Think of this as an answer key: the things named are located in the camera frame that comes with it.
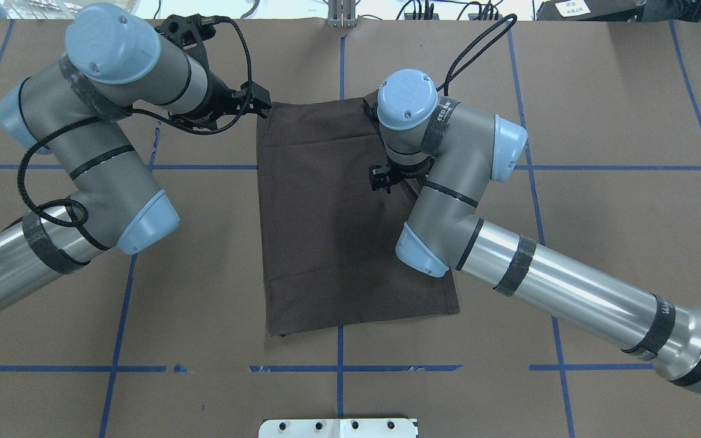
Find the white label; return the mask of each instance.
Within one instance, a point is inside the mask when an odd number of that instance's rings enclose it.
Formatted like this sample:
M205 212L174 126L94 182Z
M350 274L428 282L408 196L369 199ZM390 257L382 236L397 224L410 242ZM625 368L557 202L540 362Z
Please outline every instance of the white label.
M591 13L584 0L570 0L569 2L556 3L556 9L559 9L559 13L562 14L562 17L582 16Z

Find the light blue cap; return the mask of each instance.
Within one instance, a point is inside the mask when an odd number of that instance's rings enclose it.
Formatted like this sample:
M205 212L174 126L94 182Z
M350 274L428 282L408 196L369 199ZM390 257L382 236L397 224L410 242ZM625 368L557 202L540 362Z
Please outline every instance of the light blue cap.
M506 182L526 146L528 133L515 123L499 117L499 114L496 116L495 124L492 181Z
M37 141L26 127L26 121L23 120L20 111L19 95L22 86L23 84L20 84L13 88L0 102L0 123L9 136L16 139L24 148L31 149ZM45 155L45 153L51 153L51 150L47 147L41 147L37 153Z
M426 73L400 70L387 77L378 89L378 120L389 130L409 130L431 116L437 100L437 89Z
M429 251L407 222L397 242L397 257L412 269L432 277L442 277L448 272L448 267Z
M117 247L131 256L160 241L178 229L179 224L178 212L172 207L166 192L160 190L134 216L120 239L117 239Z
M158 33L116 5L86 6L66 29L66 55L101 83L131 83L147 75L161 55Z

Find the dark gray fabric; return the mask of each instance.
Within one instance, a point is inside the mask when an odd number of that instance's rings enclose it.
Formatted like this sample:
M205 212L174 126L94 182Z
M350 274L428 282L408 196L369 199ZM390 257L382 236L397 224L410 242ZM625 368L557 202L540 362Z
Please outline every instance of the dark gray fabric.
M353 322L458 313L453 277L409 268L394 248L414 200L370 190L386 164L364 100L275 103L257 152L267 326L286 335Z

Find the gray robotic arm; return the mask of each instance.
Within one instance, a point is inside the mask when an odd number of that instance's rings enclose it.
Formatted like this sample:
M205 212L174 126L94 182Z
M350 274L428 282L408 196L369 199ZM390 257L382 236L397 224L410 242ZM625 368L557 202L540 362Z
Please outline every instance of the gray robotic arm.
M701 394L701 308L680 308L475 216L489 181L507 180L514 168L526 144L523 128L440 99L417 70L382 83L377 115L385 171L413 177L431 166L397 244L401 261L434 277L453 268L483 280ZM371 169L370 178L373 189L392 183L381 169Z
M138 111L132 103L159 105L183 130L211 130L203 134L223 130L213 129L225 114L267 115L269 94L250 80L249 58L241 91L209 71L203 40L221 22L239 33L225 17L171 16L154 30L117 6L87 6L67 29L66 55L0 103L2 125L30 150L27 158L53 153L77 187L76 203L31 205L0 233L0 310L113 246L132 255L178 227L177 212L115 123Z

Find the robotic arm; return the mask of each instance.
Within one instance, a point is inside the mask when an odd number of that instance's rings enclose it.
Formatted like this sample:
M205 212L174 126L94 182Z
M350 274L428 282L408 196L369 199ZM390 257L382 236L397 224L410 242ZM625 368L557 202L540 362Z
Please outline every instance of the robotic arm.
M442 277L465 272L651 361L659 376L701 394L701 308L680 308L522 235L475 216L489 181L506 181L526 130L437 97L425 73L400 70L378 91L389 165L372 166L372 189L428 177L404 225L397 255Z
M209 70L203 41L217 23L239 33L228 17L170 16L153 30L117 6L88 6L67 29L66 55L0 103L3 127L23 147L55 137L36 152L53 153L77 187L76 203L32 206L0 233L0 310L113 246L132 255L178 227L164 189L115 123L145 112L134 102L167 109L183 130L211 130L202 134L224 130L215 128L226 114L267 116L266 89L248 77L233 91Z

